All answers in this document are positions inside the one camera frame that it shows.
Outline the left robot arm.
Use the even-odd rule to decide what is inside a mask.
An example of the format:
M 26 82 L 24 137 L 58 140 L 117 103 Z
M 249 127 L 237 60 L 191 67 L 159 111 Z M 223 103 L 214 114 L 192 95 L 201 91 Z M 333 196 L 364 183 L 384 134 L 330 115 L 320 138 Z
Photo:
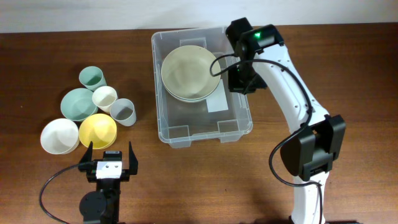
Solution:
M 138 160 L 129 145 L 129 167 L 123 169 L 121 151 L 104 151 L 102 159 L 92 159 L 91 142 L 78 165 L 86 174 L 89 183 L 96 184 L 96 190 L 83 196 L 79 204 L 84 223 L 118 223 L 121 182 L 128 182 L 138 171 Z

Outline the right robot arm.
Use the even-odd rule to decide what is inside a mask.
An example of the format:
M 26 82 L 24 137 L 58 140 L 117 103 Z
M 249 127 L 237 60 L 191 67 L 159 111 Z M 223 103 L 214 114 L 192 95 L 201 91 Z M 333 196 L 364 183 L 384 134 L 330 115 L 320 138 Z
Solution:
M 228 88 L 243 95 L 268 88 L 280 106 L 290 135 L 271 151 L 269 166 L 280 153 L 293 180 L 276 179 L 294 189 L 291 223 L 325 223 L 324 191 L 346 130 L 340 115 L 315 99 L 290 59 L 284 40 L 273 25 L 253 28 L 246 18 L 232 21 L 226 36 L 238 62 L 226 68 Z

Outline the green plastic cup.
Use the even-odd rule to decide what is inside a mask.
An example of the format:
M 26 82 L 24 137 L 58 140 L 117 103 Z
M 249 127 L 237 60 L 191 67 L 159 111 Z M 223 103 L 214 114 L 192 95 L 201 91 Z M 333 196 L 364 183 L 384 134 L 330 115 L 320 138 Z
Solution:
M 79 74 L 79 81 L 91 91 L 107 85 L 103 71 L 96 66 L 84 68 Z

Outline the cream plastic cup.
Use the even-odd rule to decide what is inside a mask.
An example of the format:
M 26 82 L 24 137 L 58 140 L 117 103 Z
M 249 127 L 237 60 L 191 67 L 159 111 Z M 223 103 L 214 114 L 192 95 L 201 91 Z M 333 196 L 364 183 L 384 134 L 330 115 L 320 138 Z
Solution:
M 111 86 L 97 88 L 92 96 L 93 103 L 105 113 L 109 113 L 111 106 L 118 99 L 116 90 Z

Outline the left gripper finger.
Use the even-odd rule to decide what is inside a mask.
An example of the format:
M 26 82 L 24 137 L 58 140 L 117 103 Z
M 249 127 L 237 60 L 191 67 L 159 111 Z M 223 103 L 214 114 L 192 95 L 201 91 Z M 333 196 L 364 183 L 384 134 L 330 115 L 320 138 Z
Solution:
M 138 171 L 138 160 L 133 151 L 131 141 L 129 141 L 129 174 L 130 175 L 137 175 Z
M 83 157 L 80 160 L 80 163 L 91 162 L 92 161 L 92 153 L 93 153 L 93 142 L 91 141 L 88 149 L 84 153 Z

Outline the cream white plate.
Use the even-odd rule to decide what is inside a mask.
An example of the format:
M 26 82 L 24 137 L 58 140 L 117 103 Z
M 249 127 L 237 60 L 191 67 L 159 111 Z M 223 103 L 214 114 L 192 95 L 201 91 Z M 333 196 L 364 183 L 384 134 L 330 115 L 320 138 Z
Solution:
M 197 45 L 184 45 L 171 51 L 163 61 L 161 80 L 173 94 L 187 99 L 209 95 L 219 84 L 221 71 L 216 57 Z

